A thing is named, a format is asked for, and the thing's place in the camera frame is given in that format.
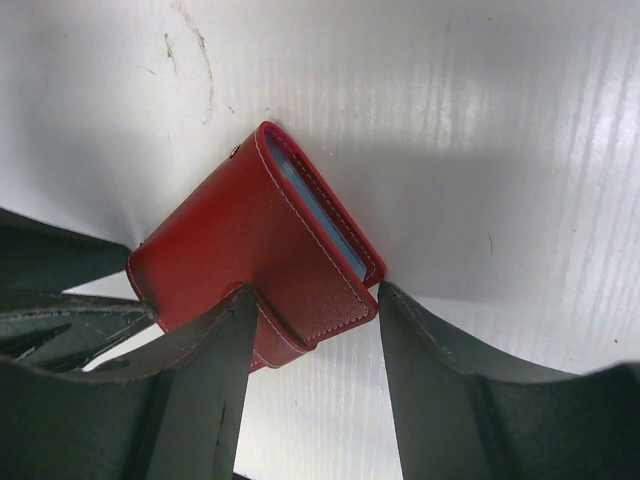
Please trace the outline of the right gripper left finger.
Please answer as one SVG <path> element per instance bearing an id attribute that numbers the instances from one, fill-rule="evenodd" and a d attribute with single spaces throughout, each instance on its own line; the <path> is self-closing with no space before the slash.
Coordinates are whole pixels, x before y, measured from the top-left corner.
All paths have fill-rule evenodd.
<path id="1" fill-rule="evenodd" d="M 3 478 L 234 477 L 257 325 L 253 290 L 99 361 L 154 321 L 137 301 L 2 291 Z"/>

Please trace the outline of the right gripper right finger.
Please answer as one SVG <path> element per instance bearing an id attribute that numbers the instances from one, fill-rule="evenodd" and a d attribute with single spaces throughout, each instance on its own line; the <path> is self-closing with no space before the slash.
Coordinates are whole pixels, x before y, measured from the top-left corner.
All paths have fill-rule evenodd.
<path id="1" fill-rule="evenodd" d="M 635 479 L 639 366 L 577 375 L 501 351 L 393 283 L 380 332 L 406 479 Z"/>

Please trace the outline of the red leather card holder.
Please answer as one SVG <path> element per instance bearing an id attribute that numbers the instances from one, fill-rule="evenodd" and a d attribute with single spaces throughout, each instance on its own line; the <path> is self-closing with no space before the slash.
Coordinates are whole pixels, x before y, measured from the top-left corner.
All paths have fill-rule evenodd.
<path id="1" fill-rule="evenodd" d="M 364 280 L 282 176 L 266 133 L 294 154 L 294 165 L 364 262 Z M 259 370 L 284 366 L 371 321 L 378 305 L 370 290 L 386 268 L 302 149 L 265 121 L 140 244 L 126 272 L 165 331 L 252 286 L 258 320 L 251 367 Z"/>

